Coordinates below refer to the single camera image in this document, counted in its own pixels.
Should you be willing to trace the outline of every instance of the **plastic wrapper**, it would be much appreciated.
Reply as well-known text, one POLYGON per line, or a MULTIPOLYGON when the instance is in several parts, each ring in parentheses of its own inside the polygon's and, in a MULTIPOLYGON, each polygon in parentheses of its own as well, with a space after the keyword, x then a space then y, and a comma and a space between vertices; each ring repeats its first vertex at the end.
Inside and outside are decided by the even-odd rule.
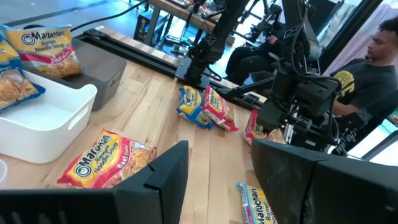
POLYGON ((180 101, 178 103, 177 112, 183 118, 199 125, 199 127, 211 129, 213 122, 203 112, 203 100, 201 94, 190 86, 180 88, 180 101))
POLYGON ((244 139, 252 144, 253 139, 266 139, 267 134, 264 133, 264 129, 262 126, 257 124, 257 115, 259 114, 258 110, 253 110, 250 114, 248 125, 246 125, 246 129, 244 132, 244 139))
POLYGON ((83 72, 72 46, 70 26, 38 27, 26 30, 1 26, 19 53, 22 64, 53 77, 64 78, 83 72))
POLYGON ((94 146, 74 159, 57 183, 85 189, 111 188, 155 157, 156 148, 103 130, 94 146))
POLYGON ((236 187, 241 191, 242 211, 245 224, 277 224, 266 196, 261 189, 244 183, 238 183, 236 187))
POLYGON ((217 125, 225 128, 227 131, 237 131, 234 124, 234 111, 232 106, 223 99, 214 89, 207 86, 203 90, 204 105, 203 111, 209 116, 217 125))
POLYGON ((26 80, 21 67, 18 53, 0 35, 0 112, 38 97, 45 91, 26 80))

